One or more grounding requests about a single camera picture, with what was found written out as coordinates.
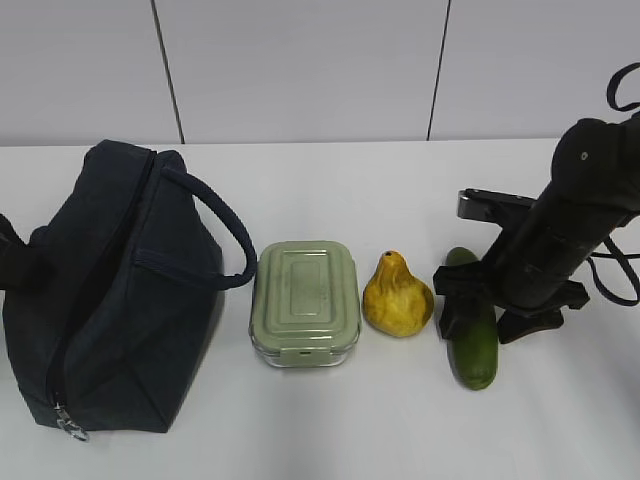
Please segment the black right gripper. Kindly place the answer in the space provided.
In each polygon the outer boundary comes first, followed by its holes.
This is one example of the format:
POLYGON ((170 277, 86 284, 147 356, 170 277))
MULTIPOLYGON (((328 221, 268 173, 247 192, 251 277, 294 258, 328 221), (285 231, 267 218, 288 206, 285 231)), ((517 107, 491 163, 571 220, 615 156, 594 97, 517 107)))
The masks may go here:
POLYGON ((498 339, 508 344, 564 324, 562 307, 581 309, 590 296, 584 285, 539 268, 496 240, 481 263, 440 266, 434 276, 435 293, 444 297, 438 321, 440 334, 452 340, 494 309, 503 310, 497 322, 498 339))

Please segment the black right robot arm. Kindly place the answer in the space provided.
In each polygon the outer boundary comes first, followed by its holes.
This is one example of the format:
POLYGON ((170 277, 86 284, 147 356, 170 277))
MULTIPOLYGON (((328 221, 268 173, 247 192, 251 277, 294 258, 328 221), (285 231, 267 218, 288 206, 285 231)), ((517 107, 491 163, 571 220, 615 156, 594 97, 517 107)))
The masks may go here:
POLYGON ((559 140, 538 198, 467 188, 457 215, 501 232, 481 260, 436 270, 434 289, 445 298, 442 337, 459 335, 481 303, 503 309, 502 344, 560 328, 563 307, 579 310, 589 300, 571 277, 599 245, 630 268, 610 235, 639 215, 638 115, 621 123, 579 120, 559 140))

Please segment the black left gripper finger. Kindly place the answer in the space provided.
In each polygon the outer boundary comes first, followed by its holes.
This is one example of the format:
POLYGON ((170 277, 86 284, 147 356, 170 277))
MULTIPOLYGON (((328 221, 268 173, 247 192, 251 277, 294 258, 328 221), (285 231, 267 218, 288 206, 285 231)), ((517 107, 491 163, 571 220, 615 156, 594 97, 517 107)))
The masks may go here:
POLYGON ((10 221, 1 215, 1 289, 23 287, 32 266, 33 252, 17 235, 10 221))

